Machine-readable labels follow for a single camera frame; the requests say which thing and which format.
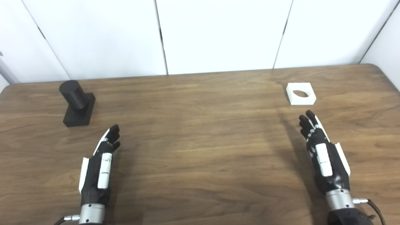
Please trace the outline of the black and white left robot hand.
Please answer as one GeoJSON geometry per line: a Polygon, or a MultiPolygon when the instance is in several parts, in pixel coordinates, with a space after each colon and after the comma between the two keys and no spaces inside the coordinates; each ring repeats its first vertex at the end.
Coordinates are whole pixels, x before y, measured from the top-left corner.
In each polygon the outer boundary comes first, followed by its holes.
{"type": "Polygon", "coordinates": [[[93,155],[84,157],[79,181],[81,206],[86,204],[108,205],[111,190],[109,181],[114,153],[120,146],[118,124],[110,127],[100,138],[93,155]]]}

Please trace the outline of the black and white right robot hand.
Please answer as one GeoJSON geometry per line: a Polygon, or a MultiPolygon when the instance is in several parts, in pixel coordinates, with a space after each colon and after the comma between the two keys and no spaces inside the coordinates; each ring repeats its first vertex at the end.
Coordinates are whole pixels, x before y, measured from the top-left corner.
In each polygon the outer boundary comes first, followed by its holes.
{"type": "Polygon", "coordinates": [[[350,190],[351,170],[341,144],[332,143],[318,117],[310,110],[299,116],[300,133],[314,168],[314,180],[322,194],[350,190]]]}

